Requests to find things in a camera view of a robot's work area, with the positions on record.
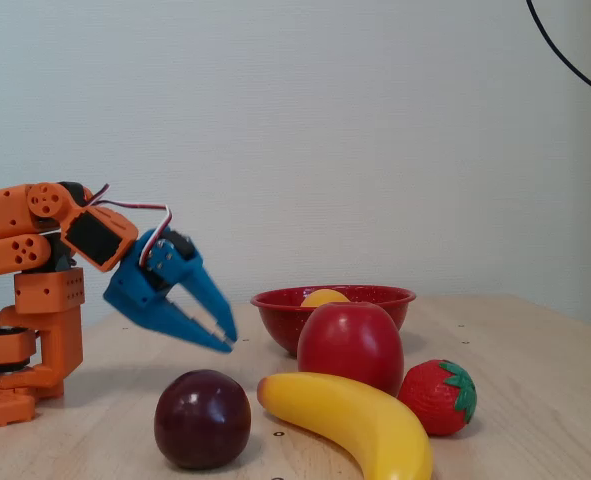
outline red apple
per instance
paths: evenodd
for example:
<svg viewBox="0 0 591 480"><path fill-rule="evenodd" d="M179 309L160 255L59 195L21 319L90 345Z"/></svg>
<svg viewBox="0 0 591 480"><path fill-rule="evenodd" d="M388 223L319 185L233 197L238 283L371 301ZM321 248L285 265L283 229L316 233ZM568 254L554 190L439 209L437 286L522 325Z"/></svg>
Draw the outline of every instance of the red apple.
<svg viewBox="0 0 591 480"><path fill-rule="evenodd" d="M372 303L327 303L317 307L297 346L300 372L351 378L397 395L404 374L399 331Z"/></svg>

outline banana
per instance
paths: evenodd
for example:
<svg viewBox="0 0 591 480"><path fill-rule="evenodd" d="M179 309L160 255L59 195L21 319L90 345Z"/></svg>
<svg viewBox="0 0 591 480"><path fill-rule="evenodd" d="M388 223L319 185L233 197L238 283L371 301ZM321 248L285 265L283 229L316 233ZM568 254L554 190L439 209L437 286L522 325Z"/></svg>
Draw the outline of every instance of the banana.
<svg viewBox="0 0 591 480"><path fill-rule="evenodd" d="M332 440L359 463L365 480L430 480L433 454L415 414L395 397L348 378L278 373L257 389L272 415Z"/></svg>

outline bowl rim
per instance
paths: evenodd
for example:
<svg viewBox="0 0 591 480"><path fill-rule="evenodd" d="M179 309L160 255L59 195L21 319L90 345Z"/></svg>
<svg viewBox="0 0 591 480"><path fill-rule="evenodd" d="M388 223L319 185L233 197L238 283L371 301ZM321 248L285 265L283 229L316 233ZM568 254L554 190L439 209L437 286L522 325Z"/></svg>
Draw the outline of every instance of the bowl rim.
<svg viewBox="0 0 591 480"><path fill-rule="evenodd" d="M408 290L406 288L401 287L392 287L389 285L367 285L367 284L349 284L349 283L337 283L333 285L303 285L300 287L287 287L287 288L277 288L275 290L267 290L265 292L258 293L257 295L251 298L251 304L258 307L258 308L268 308L271 310L278 310L282 312L312 312L317 307L301 307L299 305L277 305L274 303L266 303L262 302L259 298L268 295L271 293L277 292L288 292L289 290L301 290L303 288L314 288L316 290L320 288L330 288L335 289L337 287L345 287L345 288L355 288L355 287L367 287L367 288L384 288L387 290L395 290L399 293L404 294L404 298L398 298L397 300L388 300L386 302L378 302L375 305L379 305L382 308L385 307L394 307L404 305L406 303L410 303L417 298L417 294L412 290Z"/></svg>

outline white wall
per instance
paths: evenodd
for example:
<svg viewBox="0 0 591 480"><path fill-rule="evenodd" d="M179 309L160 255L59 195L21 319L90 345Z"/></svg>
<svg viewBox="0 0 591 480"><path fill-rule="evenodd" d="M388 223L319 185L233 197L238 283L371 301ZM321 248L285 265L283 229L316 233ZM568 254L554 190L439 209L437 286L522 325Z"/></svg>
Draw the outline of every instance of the white wall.
<svg viewBox="0 0 591 480"><path fill-rule="evenodd" d="M591 1L538 5L591 71ZM0 0L0 188L61 179L171 203L233 300L379 282L591 321L591 90L522 1Z"/></svg>

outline strawberry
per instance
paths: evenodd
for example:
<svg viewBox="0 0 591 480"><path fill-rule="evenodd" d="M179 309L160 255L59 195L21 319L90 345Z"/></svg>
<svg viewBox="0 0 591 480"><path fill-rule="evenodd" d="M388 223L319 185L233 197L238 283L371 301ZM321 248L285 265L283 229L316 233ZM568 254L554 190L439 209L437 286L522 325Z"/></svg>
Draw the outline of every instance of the strawberry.
<svg viewBox="0 0 591 480"><path fill-rule="evenodd" d="M459 365L431 360L411 368L397 398L429 435L452 435L470 423L477 405L475 384Z"/></svg>

